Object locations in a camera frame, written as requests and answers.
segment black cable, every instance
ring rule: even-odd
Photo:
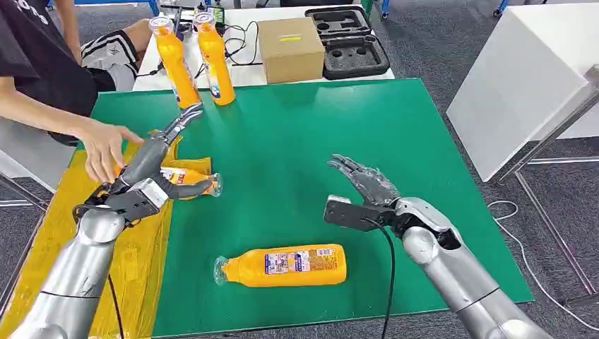
[[[121,212],[121,210],[115,210],[114,208],[110,208],[110,207],[102,207],[102,206],[95,206],[95,205],[89,205],[87,203],[80,203],[79,205],[76,205],[75,207],[73,207],[73,210],[71,211],[73,213],[73,219],[75,220],[75,222],[79,222],[79,214],[78,214],[78,210],[79,208],[86,208],[88,210],[103,210],[106,212]]]
[[[385,231],[381,224],[370,218],[364,218],[363,220],[370,222],[371,224],[376,226],[376,228],[381,230],[383,234],[385,234],[385,238],[387,238],[387,242],[389,243],[389,249],[391,250],[391,281],[389,282],[389,296],[387,297],[387,312],[385,313],[385,324],[383,325],[383,334],[381,335],[381,338],[384,339],[385,334],[387,332],[387,326],[389,324],[389,316],[391,315],[391,303],[393,301],[393,285],[395,285],[395,247],[393,247],[393,242],[391,241],[389,234],[387,233],[387,231]]]
[[[202,63],[200,69],[198,70],[198,73],[196,73],[196,76],[194,76],[194,79],[197,79],[200,76],[200,74],[204,72],[204,70],[206,70],[206,64]]]
[[[238,53],[239,51],[241,51],[242,49],[244,49],[247,46],[247,41],[246,41],[247,31],[249,30],[249,26],[251,26],[251,24],[256,25],[256,39],[254,40],[254,57],[251,59],[250,62],[239,63],[239,62],[235,61],[232,58],[232,56],[235,55],[236,53]],[[254,65],[255,64],[254,61],[256,61],[256,56],[258,54],[258,33],[259,33],[258,23],[256,21],[250,21],[247,24],[247,27],[245,27],[245,29],[242,28],[241,26],[238,26],[238,25],[226,25],[225,26],[225,32],[228,29],[230,29],[230,28],[235,29],[235,30],[241,30],[244,33],[244,37],[243,37],[243,39],[240,39],[238,37],[230,37],[230,38],[226,39],[225,40],[225,56],[228,55],[228,58],[231,59],[231,61],[233,61],[233,65],[234,66],[249,66],[249,65]],[[232,41],[232,40],[241,41],[242,45],[238,49],[236,49],[235,51],[229,52],[227,50],[227,42]]]
[[[156,66],[156,69],[154,71],[151,71],[150,73],[146,73],[146,74],[138,74],[137,77],[139,78],[140,76],[155,76],[156,74],[158,74],[158,72],[160,72],[163,68],[165,67],[164,64],[162,64],[162,62],[160,62],[158,64],[158,66]]]
[[[114,284],[112,283],[112,277],[108,273],[108,285],[110,285],[110,291],[112,292],[112,301],[114,302],[114,309],[117,311],[117,321],[119,322],[119,334],[122,339],[125,339],[125,331],[123,331],[123,321],[121,320],[121,312],[119,311],[119,303],[117,301],[117,293],[114,291]]]

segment green table mat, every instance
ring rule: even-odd
[[[236,88],[237,99],[184,132],[179,158],[212,157],[221,197],[174,203],[154,336],[237,331],[383,316],[389,246],[378,231],[322,220],[329,194],[361,201],[326,166],[340,153],[379,167],[403,196],[436,206],[516,302],[533,299],[420,79]],[[170,91],[102,94],[101,121],[139,133],[162,128],[178,108]],[[217,286],[213,263],[250,249],[341,244],[347,280],[334,286]],[[420,268],[396,246],[392,314],[445,309]]]

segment cardboard box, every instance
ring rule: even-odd
[[[322,78],[324,47],[312,18],[260,21],[258,27],[268,83]]]

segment white cable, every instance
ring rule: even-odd
[[[510,218],[510,217],[514,216],[518,212],[518,205],[516,205],[512,201],[498,200],[498,201],[493,201],[492,203],[490,203],[489,205],[487,205],[487,207],[491,208],[491,206],[497,205],[498,203],[508,203],[508,204],[510,204],[510,205],[512,205],[513,207],[516,208],[516,210],[514,212],[512,212],[511,214],[504,215],[504,216],[499,217],[499,218],[493,217],[493,220],[495,220],[495,223],[497,224],[497,226],[499,226],[504,232],[506,232],[507,235],[509,235],[509,237],[512,238],[515,242],[517,242],[518,245],[520,246],[520,251],[522,252],[522,259],[524,260],[524,265],[526,266],[526,269],[528,270],[528,272],[530,273],[530,275],[533,277],[533,280],[535,281],[535,283],[537,284],[537,286],[540,288],[541,292],[543,292],[543,294],[547,298],[549,298],[549,300],[551,300],[554,304],[556,304],[560,309],[562,309],[564,312],[566,312],[569,315],[571,315],[574,319],[576,319],[579,323],[583,324],[586,328],[589,328],[589,329],[591,329],[593,331],[599,331],[599,328],[596,328],[595,326],[589,325],[584,320],[580,319],[577,315],[575,315],[574,313],[572,313],[572,311],[570,311],[566,307],[563,307],[541,285],[541,283],[537,279],[537,276],[533,273],[532,268],[530,268],[530,265],[528,265],[528,260],[526,260],[526,254],[524,253],[524,245],[522,245],[522,242],[520,242],[520,240],[518,238],[516,238],[512,233],[510,233],[508,230],[506,230],[506,228],[503,227],[503,225],[499,222],[500,220],[507,219],[507,218]]]

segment bottle cap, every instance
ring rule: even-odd
[[[156,35],[168,35],[174,31],[172,21],[166,16],[157,16],[150,19],[148,27]]]
[[[228,262],[229,262],[229,259],[225,258],[224,256],[219,256],[214,261],[213,275],[214,275],[214,281],[216,282],[216,285],[222,285],[222,284],[226,283],[227,281],[229,281],[227,279],[227,275],[223,271],[223,266],[226,266]]]
[[[209,176],[208,179],[212,181],[212,187],[209,188],[210,191],[208,194],[218,198],[223,192],[223,178],[220,176],[220,173],[215,173]]]
[[[198,29],[198,32],[213,30],[215,29],[215,24],[214,15],[209,12],[200,12],[194,18],[194,25]]]

